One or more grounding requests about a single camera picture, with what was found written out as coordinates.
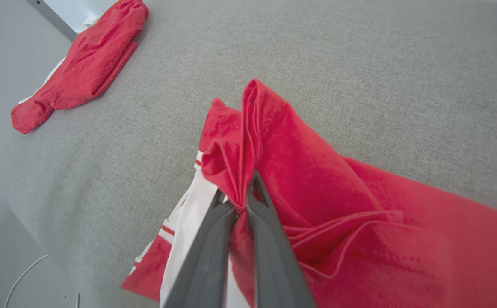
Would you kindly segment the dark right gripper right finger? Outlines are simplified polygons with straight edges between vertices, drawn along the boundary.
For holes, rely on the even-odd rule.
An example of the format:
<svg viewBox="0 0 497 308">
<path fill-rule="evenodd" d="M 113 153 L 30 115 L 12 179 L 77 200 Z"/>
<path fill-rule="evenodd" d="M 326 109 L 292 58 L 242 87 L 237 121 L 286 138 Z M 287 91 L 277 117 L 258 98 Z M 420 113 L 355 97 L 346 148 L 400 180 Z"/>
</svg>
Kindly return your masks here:
<svg viewBox="0 0 497 308">
<path fill-rule="evenodd" d="M 246 210 L 254 244 L 255 307 L 315 308 L 311 289 L 256 170 L 247 187 Z"/>
</svg>

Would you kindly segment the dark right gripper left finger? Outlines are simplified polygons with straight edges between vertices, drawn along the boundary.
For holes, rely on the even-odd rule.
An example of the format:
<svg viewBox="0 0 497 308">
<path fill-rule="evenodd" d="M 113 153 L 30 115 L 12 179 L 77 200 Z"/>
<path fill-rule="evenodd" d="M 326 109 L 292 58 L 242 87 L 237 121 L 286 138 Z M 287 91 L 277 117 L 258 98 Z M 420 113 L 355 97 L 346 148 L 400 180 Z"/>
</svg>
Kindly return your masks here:
<svg viewBox="0 0 497 308">
<path fill-rule="evenodd" d="M 236 212 L 218 189 L 162 308 L 224 308 Z"/>
</svg>

